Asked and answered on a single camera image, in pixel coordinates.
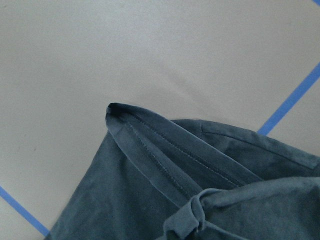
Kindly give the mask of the black graphic t-shirt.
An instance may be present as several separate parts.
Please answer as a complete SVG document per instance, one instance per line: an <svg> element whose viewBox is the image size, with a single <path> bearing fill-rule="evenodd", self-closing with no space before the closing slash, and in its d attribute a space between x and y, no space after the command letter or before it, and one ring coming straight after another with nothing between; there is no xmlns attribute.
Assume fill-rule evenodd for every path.
<svg viewBox="0 0 320 240"><path fill-rule="evenodd" d="M320 158L248 129L111 103L49 240L317 240Z"/></svg>

